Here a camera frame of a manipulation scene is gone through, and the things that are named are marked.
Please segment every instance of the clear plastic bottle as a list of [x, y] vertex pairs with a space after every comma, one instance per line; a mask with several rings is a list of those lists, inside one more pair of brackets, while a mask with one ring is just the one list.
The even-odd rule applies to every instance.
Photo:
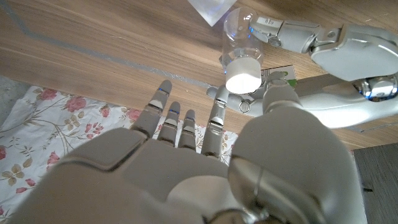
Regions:
[[256, 17], [253, 9], [241, 7], [230, 12], [224, 21], [221, 64], [226, 87], [232, 93], [251, 93], [261, 85], [264, 50], [250, 27], [251, 19]]

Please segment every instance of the pink flower print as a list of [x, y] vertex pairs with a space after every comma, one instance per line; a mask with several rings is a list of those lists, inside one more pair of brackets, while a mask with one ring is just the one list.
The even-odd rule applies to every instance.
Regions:
[[58, 162], [60, 158], [56, 155], [55, 151], [51, 152], [50, 158], [47, 161], [47, 165]]
[[95, 128], [95, 130], [93, 131], [93, 133], [94, 133], [94, 134], [101, 134], [101, 130], [104, 129], [104, 127], [102, 127], [102, 125], [98, 125], [98, 126], [97, 126], [96, 124], [98, 124], [98, 122], [94, 124], [94, 125], [96, 126], [96, 128]]
[[87, 124], [87, 125], [86, 125], [86, 131], [85, 131], [85, 133], [87, 133], [87, 132], [91, 129], [91, 127], [92, 127], [91, 124]]
[[48, 88], [44, 88], [44, 91], [40, 94], [40, 99], [42, 100], [52, 100], [57, 96], [56, 90], [51, 90]]
[[126, 115], [129, 117], [129, 119], [132, 121], [137, 121], [140, 114], [141, 114], [141, 111], [135, 110], [135, 109], [129, 109], [126, 113]]
[[104, 118], [107, 118], [109, 116], [109, 112], [111, 111], [111, 109], [109, 108], [108, 105], [103, 106], [99, 112], [102, 114], [102, 116]]
[[80, 110], [86, 106], [86, 100], [81, 96], [74, 96], [72, 99], [68, 100], [65, 108], [69, 112], [75, 112], [75, 110]]
[[0, 160], [6, 157], [6, 148], [4, 146], [0, 146]]
[[32, 180], [32, 179], [26, 179], [25, 180], [26, 181], [26, 183], [27, 183], [27, 185], [29, 185], [29, 186], [31, 186], [31, 187], [33, 187], [34, 185], [36, 185], [36, 182], [34, 181], [34, 180]]
[[27, 190], [26, 187], [20, 187], [16, 190], [17, 194], [24, 192], [25, 190]]

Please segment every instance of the wood grain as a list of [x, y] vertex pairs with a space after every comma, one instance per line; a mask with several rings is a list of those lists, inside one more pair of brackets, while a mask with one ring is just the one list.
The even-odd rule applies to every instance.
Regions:
[[362, 131], [370, 131], [373, 129], [385, 128], [387, 126], [393, 126], [398, 124], [398, 115], [390, 116], [384, 119], [377, 119], [364, 124], [359, 124], [356, 127]]
[[[222, 20], [210, 27], [186, 0], [10, 0], [11, 9], [31, 31], [24, 34], [5, 11], [0, 10], [0, 71], [3, 75], [57, 90], [142, 108], [164, 77], [116, 63], [106, 57], [60, 47], [38, 37], [121, 58], [192, 78], [211, 85], [224, 84], [218, 58], [221, 53]], [[397, 33], [395, 0], [373, 1], [238, 1], [259, 14], [278, 19], [318, 22], [340, 26], [345, 22], [369, 24]], [[263, 68], [293, 64], [298, 78], [324, 74], [306, 55], [265, 45]], [[206, 90], [172, 80], [169, 103], [178, 100], [182, 113], [197, 112], [205, 124], [212, 100]], [[225, 128], [240, 132], [250, 117], [228, 110]], [[378, 121], [388, 123], [390, 120]], [[358, 133], [334, 132], [350, 149], [397, 142], [397, 126]]]

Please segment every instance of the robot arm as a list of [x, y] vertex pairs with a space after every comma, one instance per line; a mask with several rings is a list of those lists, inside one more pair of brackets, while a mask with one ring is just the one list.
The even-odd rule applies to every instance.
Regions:
[[[274, 47], [309, 53], [334, 76], [299, 80], [296, 89], [303, 107], [325, 126], [342, 128], [398, 113], [398, 37], [391, 32], [358, 25], [324, 29], [264, 16], [253, 17], [249, 30]], [[207, 94], [215, 92], [212, 87]], [[228, 107], [260, 116], [263, 94], [263, 86], [245, 97], [230, 94]]]

